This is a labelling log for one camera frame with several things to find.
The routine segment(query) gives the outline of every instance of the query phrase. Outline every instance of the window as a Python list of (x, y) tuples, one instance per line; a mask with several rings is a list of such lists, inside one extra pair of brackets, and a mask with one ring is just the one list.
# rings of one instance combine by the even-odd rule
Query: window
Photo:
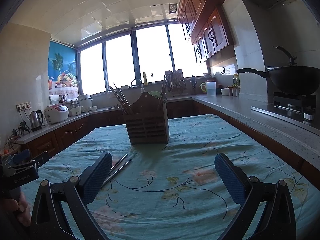
[(106, 65), (109, 85), (130, 86), (135, 79), (130, 35), (106, 41)]
[(202, 76), (207, 67), (196, 57), (197, 47), (186, 42), (181, 24), (170, 24), (131, 31), (84, 49), (79, 62), (83, 93), (105, 92), (113, 83), (120, 88), (135, 78), (143, 82), (144, 71), (148, 82), (162, 81), (165, 71), (174, 69), (182, 69), (184, 77)]
[(182, 69), (184, 77), (203, 76), (207, 66), (196, 62), (195, 49), (185, 40), (181, 24), (168, 25), (175, 69)]
[(137, 30), (136, 33), (142, 82), (143, 71), (146, 72), (148, 82), (152, 81), (152, 73), (154, 81), (163, 80), (164, 72), (166, 70), (172, 71), (165, 26), (149, 27)]
[(97, 44), (80, 52), (82, 91), (97, 94), (106, 91), (102, 63), (102, 45)]

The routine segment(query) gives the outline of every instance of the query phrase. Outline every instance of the power outlet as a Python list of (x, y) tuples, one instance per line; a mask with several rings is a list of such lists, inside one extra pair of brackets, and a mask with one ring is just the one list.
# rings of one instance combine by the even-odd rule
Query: power outlet
[(26, 102), (26, 103), (22, 103), (22, 104), (18, 104), (16, 105), (17, 107), (17, 112), (19, 111), (23, 111), (23, 109), (30, 109), (31, 108), (31, 102)]

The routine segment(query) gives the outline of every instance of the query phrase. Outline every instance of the stainless steel kettle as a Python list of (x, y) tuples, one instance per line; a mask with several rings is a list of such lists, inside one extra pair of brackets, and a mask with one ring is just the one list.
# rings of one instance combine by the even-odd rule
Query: stainless steel kettle
[(43, 123), (43, 114), (41, 110), (32, 111), (31, 114), (29, 115), (29, 118), (30, 118), (30, 124), (33, 132), (41, 129), (41, 126)]

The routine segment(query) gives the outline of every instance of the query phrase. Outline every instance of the white rice cooker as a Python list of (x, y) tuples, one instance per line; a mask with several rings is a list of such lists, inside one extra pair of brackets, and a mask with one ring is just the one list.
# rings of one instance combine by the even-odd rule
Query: white rice cooker
[(62, 122), (69, 116), (69, 109), (65, 105), (53, 105), (44, 110), (45, 119), (49, 124)]
[(78, 103), (80, 103), (81, 107), (81, 112), (88, 112), (90, 107), (92, 107), (92, 99), (90, 95), (81, 95), (78, 96)]

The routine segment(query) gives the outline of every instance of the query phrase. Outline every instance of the metal screw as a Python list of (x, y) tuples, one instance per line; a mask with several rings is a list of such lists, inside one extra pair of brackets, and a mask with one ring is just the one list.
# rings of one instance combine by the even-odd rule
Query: metal screw
[(258, 178), (255, 177), (255, 176), (250, 176), (250, 177), (249, 177), (249, 180), (250, 180), (251, 182), (257, 182), (257, 181), (258, 181)]
[(48, 185), (48, 182), (49, 182), (49, 181), (46, 180), (46, 179), (43, 180), (43, 181), (41, 182), (41, 186), (46, 186), (46, 185)]
[(279, 180), (279, 184), (280, 184), (281, 186), (285, 186), (285, 185), (287, 185), (287, 184), (286, 184), (286, 182), (285, 182), (284, 180), (282, 180), (282, 179), (281, 179), (281, 180)]
[(72, 176), (70, 179), (70, 182), (75, 183), (78, 181), (78, 177), (77, 176)]

